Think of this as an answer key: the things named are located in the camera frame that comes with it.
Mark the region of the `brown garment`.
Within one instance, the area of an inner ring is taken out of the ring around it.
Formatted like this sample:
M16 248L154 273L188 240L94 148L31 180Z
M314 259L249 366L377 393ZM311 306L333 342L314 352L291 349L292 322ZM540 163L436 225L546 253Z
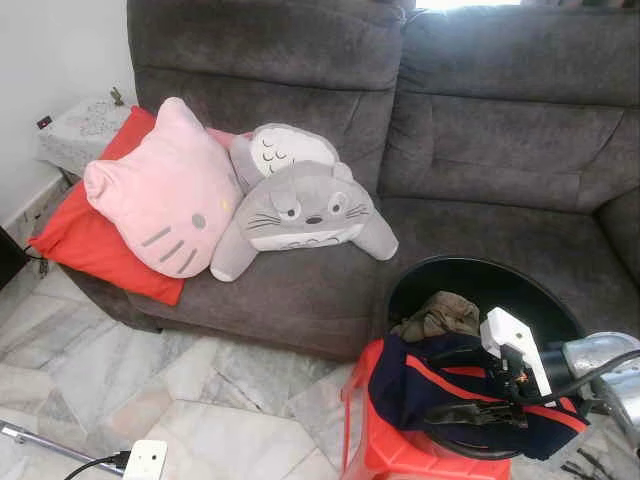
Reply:
M461 294L439 291L415 314L399 320L390 333L406 342L420 342L444 334L480 337L481 323L483 320L475 303Z

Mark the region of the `side table with white cloth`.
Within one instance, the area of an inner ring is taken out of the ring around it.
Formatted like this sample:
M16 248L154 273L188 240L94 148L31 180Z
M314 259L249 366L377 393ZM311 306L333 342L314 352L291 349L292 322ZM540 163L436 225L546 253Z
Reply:
M129 114L131 105L116 105L110 97L84 99L51 116L37 133L36 157L61 172L82 177L84 168L99 159Z

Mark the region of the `dark grey sofa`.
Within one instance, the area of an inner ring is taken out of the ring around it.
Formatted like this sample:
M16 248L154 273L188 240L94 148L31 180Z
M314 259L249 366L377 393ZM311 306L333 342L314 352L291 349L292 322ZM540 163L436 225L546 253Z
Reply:
M639 333L637 9L128 0L127 27L143 108L180 97L219 131L321 134L399 250L265 253L237 282L187 280L173 306L65 266L119 323L352 360L399 275L465 256L530 276L582 333Z

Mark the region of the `pink cat face pillow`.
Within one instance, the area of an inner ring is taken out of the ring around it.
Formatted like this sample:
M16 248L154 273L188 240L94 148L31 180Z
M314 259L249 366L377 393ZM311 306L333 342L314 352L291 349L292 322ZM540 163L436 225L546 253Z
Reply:
M227 148L179 97L160 105L134 150L88 165L84 189L133 255L172 278L210 268L243 197Z

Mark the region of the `grey closed-eyed Totoro pillow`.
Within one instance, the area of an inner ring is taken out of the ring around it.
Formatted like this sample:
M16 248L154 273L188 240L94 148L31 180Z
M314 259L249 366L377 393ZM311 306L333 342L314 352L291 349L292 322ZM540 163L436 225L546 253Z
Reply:
M339 154L320 134L282 123L260 125L255 131L233 134L227 145L230 164L243 193L260 180L296 163L333 165Z

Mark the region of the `black plastic bucket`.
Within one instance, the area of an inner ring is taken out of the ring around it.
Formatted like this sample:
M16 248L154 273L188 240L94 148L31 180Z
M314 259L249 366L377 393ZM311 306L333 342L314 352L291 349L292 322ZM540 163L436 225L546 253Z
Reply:
M481 320L492 308L503 308L529 326L540 351L581 337L570 312L534 280L497 262L463 257L436 257L406 271L390 288L389 324L415 314L439 291L475 303Z

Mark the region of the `red cushion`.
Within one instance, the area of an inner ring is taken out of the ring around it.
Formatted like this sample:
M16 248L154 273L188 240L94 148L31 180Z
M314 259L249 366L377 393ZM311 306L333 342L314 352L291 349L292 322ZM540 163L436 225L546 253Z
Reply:
M102 151L99 159L93 161L118 160L127 155L140 145L155 122L156 114L133 106L110 145ZM207 129L220 145L227 148L232 134ZM84 189L84 174L52 214L46 227L32 237L31 243L42 256L59 262L65 268L96 276L124 291L142 294L163 305L177 305L188 279L157 273L133 255L114 225L90 205Z

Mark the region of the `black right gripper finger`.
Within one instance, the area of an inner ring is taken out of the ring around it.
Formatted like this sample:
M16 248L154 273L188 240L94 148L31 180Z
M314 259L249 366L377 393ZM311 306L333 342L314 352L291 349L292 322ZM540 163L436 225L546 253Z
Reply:
M527 428L529 420L524 407L509 401L467 401L440 404L422 413L422 425L509 425Z
M431 353L425 364L434 369L498 369L500 360L483 346L461 346Z

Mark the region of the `navy garment with red stripes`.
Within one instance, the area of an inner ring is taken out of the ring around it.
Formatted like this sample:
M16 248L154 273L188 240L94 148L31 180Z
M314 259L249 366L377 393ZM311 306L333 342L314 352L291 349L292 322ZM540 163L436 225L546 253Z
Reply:
M381 420L403 434L421 433L448 451L475 460L507 460L526 456L549 460L589 429L590 422L575 394L562 396L552 406L513 402L499 384L495 369L425 364L431 353L461 346L480 346L471 335L444 334L406 342L398 335L380 338L383 349L372 370L370 401ZM509 401L521 404L529 426L422 425L422 413L431 407L461 401Z

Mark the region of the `chrome clothes rack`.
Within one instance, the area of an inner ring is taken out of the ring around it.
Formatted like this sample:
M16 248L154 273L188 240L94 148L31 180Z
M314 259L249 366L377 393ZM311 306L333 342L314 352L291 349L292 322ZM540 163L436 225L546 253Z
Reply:
M124 476L123 468L116 465L116 463L111 460L111 457L106 458L106 460L96 460L96 458L87 456L87 454L74 451L74 449L67 447L67 445L56 443L54 440L45 438L45 436L32 433L32 431L24 429L22 426L15 425L13 422L0 420L0 436L5 436L5 438L13 440L13 442L18 445L35 445L35 447L45 449L45 451L50 451L52 453L59 454L59 456L67 457L69 460L81 462L81 470L77 470L69 477L76 477L79 474L82 474L82 472L86 471L88 467L99 468L99 470L109 472L109 474L118 477Z

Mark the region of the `red plastic stool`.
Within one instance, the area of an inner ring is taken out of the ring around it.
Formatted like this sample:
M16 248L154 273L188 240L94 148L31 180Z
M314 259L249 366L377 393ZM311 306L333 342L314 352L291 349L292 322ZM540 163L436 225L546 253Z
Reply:
M369 384L381 349L381 340L371 342L340 390L346 415L340 480L511 480L511 460L472 460L380 419Z

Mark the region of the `grey open-eyed Totoro plush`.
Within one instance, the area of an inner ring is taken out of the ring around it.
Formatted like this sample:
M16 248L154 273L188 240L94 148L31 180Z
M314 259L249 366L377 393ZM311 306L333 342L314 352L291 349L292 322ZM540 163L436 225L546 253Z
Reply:
M239 202L209 271L233 282L261 252L351 242L375 260L396 255L399 241L374 198L343 163L296 163L261 179Z

